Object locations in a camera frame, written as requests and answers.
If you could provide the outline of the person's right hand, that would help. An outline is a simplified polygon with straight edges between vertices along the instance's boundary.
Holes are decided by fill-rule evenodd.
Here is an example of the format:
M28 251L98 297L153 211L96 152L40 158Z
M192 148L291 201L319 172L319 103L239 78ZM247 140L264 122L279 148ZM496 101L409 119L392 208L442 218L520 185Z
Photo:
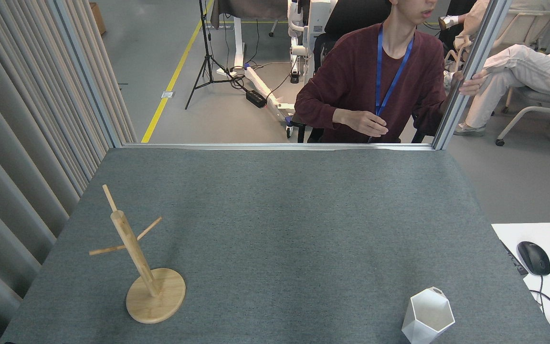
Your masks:
M333 113L332 122L349 126L369 137L381 137L389 131L386 121L369 111L338 108Z

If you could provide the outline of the person's left hand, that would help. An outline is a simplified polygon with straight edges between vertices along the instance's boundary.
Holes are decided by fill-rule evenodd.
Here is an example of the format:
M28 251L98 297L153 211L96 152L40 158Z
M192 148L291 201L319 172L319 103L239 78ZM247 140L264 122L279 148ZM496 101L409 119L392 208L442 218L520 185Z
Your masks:
M487 77L487 71L485 69L475 73L469 80L464 80L464 76L461 75L462 81L458 87L458 93L463 96L475 96Z

